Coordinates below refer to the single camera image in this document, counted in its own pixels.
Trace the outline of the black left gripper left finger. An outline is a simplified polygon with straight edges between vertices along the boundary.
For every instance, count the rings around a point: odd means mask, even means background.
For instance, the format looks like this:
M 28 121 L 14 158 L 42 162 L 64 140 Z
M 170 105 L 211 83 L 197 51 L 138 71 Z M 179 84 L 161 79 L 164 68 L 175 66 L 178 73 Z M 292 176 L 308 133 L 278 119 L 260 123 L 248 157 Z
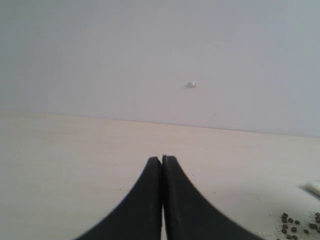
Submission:
M 162 207 L 162 164 L 155 156 L 118 206 L 77 239 L 160 240 Z

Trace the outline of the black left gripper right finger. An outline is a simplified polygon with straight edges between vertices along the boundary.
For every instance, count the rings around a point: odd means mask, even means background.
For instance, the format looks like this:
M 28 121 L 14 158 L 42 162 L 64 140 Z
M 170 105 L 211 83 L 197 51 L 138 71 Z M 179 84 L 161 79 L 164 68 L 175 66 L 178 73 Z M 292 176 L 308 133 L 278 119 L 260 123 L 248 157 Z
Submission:
M 259 240 L 217 210 L 196 189 L 175 156 L 162 156 L 163 209 L 168 240 Z

